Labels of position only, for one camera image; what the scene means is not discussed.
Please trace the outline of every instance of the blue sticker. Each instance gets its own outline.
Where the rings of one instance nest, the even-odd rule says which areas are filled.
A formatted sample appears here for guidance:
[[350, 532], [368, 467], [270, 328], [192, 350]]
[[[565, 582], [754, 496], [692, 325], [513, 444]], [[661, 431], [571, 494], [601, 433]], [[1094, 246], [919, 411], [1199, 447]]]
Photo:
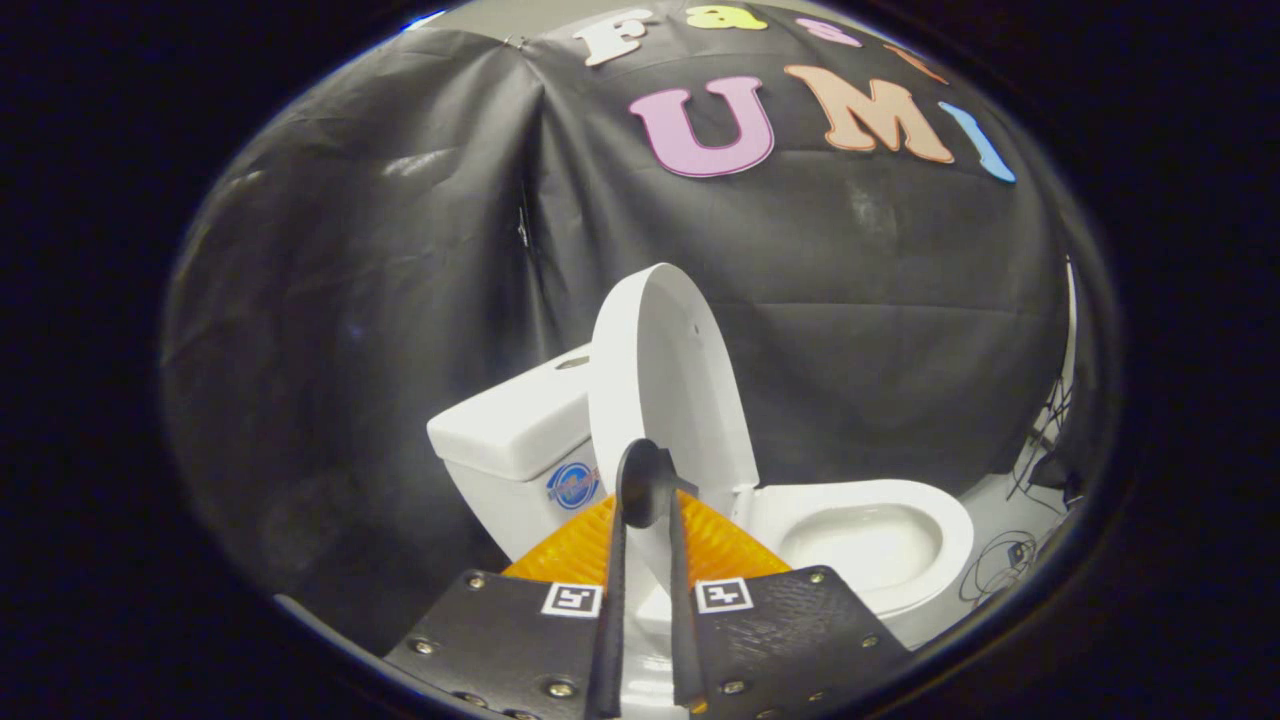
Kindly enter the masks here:
[[987, 135], [978, 127], [978, 120], [973, 119], [973, 115], [950, 102], [938, 102], [938, 108], [946, 110], [960, 123], [960, 129], [969, 136], [969, 142], [973, 142], [973, 146], [978, 149], [978, 163], [982, 165], [982, 169], [1005, 182], [1018, 182], [1014, 172], [1000, 158], [1000, 152], [996, 152], [995, 146], [987, 140]]
[[577, 510], [595, 496], [600, 487], [600, 471], [581, 462], [561, 465], [547, 480], [547, 496], [566, 510]]

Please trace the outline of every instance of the toilet seat lid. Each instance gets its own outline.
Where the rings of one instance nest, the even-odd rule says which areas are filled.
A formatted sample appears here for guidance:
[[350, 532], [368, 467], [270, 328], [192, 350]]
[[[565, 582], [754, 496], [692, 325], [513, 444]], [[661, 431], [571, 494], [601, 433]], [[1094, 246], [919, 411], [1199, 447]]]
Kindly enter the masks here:
[[733, 488], [760, 482], [728, 350], [707, 299], [682, 270], [658, 264], [613, 287], [595, 319], [588, 386], [600, 480], [646, 437], [676, 473], [728, 516]]

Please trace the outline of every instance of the pink letter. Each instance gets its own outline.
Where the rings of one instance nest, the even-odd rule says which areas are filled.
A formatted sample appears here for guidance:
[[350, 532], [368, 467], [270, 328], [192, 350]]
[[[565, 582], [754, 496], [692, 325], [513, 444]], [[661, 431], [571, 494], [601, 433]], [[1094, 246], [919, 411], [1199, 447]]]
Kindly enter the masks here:
[[817, 35], [823, 40], [840, 42], [842, 45], [852, 45], [854, 47], [863, 46], [863, 44], [858, 41], [858, 38], [849, 37], [847, 35], [845, 35], [842, 29], [831, 23], [824, 23], [822, 20], [810, 20], [809, 18], [800, 18], [799, 20], [796, 20], [796, 24], [804, 26], [805, 29], [808, 29], [809, 32]]
[[773, 151], [773, 128], [755, 88], [760, 78], [727, 77], [707, 83], [707, 91], [724, 97], [737, 122], [739, 137], [722, 147], [707, 147], [694, 137], [685, 113], [687, 90], [663, 90], [631, 104], [644, 120], [649, 146], [663, 168], [691, 178], [728, 176], [758, 165]]

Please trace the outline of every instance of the blue letter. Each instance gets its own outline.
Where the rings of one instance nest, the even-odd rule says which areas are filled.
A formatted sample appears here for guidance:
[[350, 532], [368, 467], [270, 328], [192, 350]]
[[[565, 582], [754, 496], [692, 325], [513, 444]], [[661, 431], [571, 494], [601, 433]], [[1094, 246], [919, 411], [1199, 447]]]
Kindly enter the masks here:
[[1000, 159], [1000, 154], [992, 147], [991, 141], [987, 136], [982, 133], [982, 128], [978, 127], [978, 120], [973, 119], [973, 115], [965, 113], [960, 108], [951, 105], [950, 102], [938, 102], [938, 108], [946, 110], [952, 118], [960, 123], [960, 129], [969, 136], [969, 141], [973, 146], [978, 149], [978, 155], [982, 158], [982, 169], [996, 176], [1005, 182], [1018, 182], [1014, 177], [1014, 172], [1009, 169], [1009, 165]]

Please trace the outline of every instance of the orange gripper piece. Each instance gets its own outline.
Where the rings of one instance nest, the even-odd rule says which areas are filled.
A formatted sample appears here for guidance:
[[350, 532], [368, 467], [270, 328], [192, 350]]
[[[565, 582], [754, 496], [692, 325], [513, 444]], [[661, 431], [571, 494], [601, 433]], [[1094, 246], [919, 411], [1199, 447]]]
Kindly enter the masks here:
[[540, 583], [605, 584], [614, 497], [571, 518], [502, 574]]
[[732, 520], [685, 491], [676, 491], [685, 520], [689, 587], [698, 580], [759, 578], [791, 570]]

